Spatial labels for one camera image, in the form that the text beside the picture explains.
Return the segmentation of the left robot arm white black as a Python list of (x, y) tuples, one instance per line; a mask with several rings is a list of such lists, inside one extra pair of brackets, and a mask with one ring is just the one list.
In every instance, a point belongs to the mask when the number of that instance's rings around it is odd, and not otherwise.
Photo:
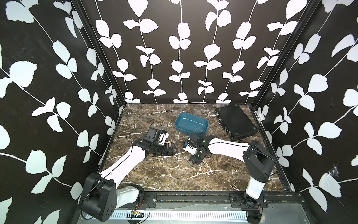
[(101, 222), (107, 221), (115, 209), (142, 199), (142, 188), (129, 185), (117, 189), (122, 180), (141, 163), (149, 154), (153, 156), (172, 156), (178, 152), (175, 144), (150, 143), (139, 140), (133, 143), (127, 153), (116, 163), (100, 174), (91, 173), (87, 176), (80, 198), (79, 210), (83, 219), (84, 214), (90, 215)]

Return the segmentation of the teal plastic storage box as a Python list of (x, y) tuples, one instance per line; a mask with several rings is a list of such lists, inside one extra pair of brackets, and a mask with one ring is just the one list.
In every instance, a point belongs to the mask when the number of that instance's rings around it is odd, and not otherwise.
[(207, 119), (189, 113), (181, 113), (175, 121), (175, 127), (178, 132), (188, 136), (194, 133), (199, 137), (206, 135), (209, 124)]

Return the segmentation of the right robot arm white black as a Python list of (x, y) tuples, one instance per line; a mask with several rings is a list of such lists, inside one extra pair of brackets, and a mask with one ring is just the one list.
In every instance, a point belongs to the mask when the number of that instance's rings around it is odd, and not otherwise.
[(246, 196), (254, 200), (261, 196), (275, 166), (271, 153), (258, 141), (230, 142), (212, 136), (200, 138), (192, 134), (185, 143), (184, 150), (192, 155), (191, 161), (197, 165), (207, 154), (224, 155), (243, 161), (250, 174)]

